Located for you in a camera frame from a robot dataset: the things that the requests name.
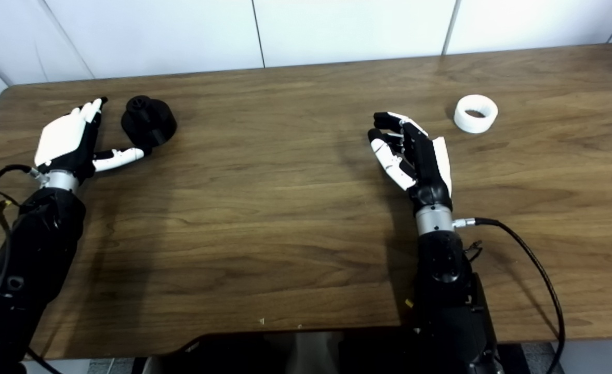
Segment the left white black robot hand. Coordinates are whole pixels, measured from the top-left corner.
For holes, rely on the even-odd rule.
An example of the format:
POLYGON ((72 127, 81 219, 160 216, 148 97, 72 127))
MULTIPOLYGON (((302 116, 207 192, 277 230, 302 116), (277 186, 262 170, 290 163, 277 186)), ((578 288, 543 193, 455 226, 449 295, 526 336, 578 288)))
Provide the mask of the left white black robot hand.
POLYGON ((40 187, 73 192, 97 172, 120 168, 151 154, 149 147, 137 146, 95 151, 107 102, 107 97, 86 102, 43 128, 31 172, 40 187))

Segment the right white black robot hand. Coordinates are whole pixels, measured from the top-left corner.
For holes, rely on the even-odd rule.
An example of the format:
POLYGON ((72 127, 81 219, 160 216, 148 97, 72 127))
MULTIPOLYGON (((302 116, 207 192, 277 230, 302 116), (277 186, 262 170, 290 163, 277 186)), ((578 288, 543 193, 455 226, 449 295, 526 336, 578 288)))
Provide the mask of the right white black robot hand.
POLYGON ((449 185, 437 161, 436 140, 412 118, 397 113, 373 114, 367 135, 381 168, 404 190, 415 211, 425 206, 453 208, 449 185))

